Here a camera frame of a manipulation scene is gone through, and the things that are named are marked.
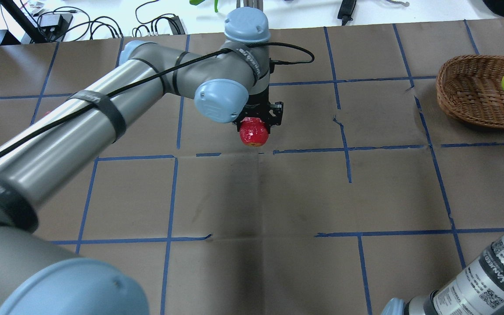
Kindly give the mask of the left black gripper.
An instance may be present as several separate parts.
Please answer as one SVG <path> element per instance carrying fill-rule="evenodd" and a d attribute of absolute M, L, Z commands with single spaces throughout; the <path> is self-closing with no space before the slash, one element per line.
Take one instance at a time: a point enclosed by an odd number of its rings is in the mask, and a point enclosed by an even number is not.
<path fill-rule="evenodd" d="M 280 126 L 284 115 L 284 103 L 281 101 L 270 102 L 270 88 L 266 87 L 262 92 L 248 96 L 244 108 L 234 119 L 234 125 L 239 132 L 246 118 L 258 118 L 264 124 L 267 132 L 271 132 L 272 126 Z"/>

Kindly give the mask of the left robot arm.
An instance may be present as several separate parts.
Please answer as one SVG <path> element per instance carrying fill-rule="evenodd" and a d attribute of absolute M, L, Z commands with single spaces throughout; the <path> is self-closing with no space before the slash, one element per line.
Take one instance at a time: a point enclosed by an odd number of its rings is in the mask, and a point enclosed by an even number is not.
<path fill-rule="evenodd" d="M 291 61 L 270 47 L 262 10 L 241 7 L 224 21 L 224 44 L 200 56 L 156 42 L 126 44 L 117 68 L 0 146 L 0 315 L 148 315 L 144 289 L 109 263 L 34 235 L 38 208 L 117 142 L 166 94 L 194 100 L 217 123 L 281 124 L 283 104 L 268 100 L 270 74 Z"/>

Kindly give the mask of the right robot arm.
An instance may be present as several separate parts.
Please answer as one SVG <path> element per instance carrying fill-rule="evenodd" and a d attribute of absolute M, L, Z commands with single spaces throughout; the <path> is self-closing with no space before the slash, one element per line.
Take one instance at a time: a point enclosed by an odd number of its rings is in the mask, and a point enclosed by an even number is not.
<path fill-rule="evenodd" d="M 445 62 L 437 102 L 448 116 L 480 127 L 504 128 L 504 56 L 462 55 Z M 504 315 L 504 235 L 487 245 L 441 289 L 388 301 L 384 315 Z"/>

